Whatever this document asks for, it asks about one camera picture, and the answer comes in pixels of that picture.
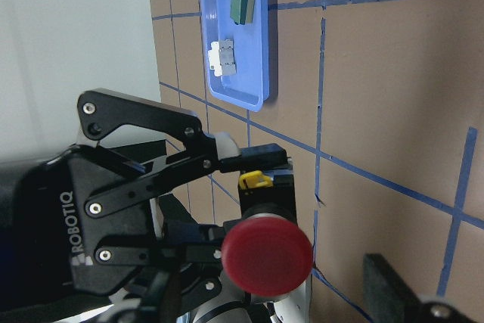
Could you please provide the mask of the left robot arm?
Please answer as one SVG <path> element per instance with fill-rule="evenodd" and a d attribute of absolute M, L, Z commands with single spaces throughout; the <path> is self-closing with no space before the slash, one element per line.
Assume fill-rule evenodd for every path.
<path fill-rule="evenodd" d="M 77 110 L 65 151 L 1 165 L 3 322 L 267 322 L 308 278 L 282 147 L 107 89 Z"/>

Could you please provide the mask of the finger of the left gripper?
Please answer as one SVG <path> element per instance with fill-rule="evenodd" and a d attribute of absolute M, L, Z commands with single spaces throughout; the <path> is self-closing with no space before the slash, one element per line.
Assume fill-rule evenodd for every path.
<path fill-rule="evenodd" d="M 119 127 L 162 132 L 180 141 L 184 159 L 201 157 L 210 169 L 222 173 L 267 170 L 287 163 L 287 152 L 278 144 L 239 148 L 226 132 L 206 134 L 195 112 L 108 89 L 83 92 L 77 101 L 83 135 L 100 141 Z"/>

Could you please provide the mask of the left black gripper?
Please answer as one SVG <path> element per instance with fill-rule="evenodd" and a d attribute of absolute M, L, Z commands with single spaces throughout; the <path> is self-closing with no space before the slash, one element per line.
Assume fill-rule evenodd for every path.
<path fill-rule="evenodd" d="M 152 162 L 161 141 L 106 149 L 72 145 L 51 160 L 1 165 L 1 317 L 57 319 L 99 305 L 133 278 L 178 314 L 222 292 L 222 243 L 233 222 L 169 220 L 159 239 L 150 200 L 211 173 L 201 157 Z"/>

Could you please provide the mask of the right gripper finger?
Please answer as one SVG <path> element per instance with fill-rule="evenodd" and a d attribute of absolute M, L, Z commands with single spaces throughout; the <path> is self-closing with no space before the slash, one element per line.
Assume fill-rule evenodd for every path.
<path fill-rule="evenodd" d="M 439 297 L 419 297 L 379 253 L 363 258 L 364 299 L 372 322 L 472 322 Z"/>

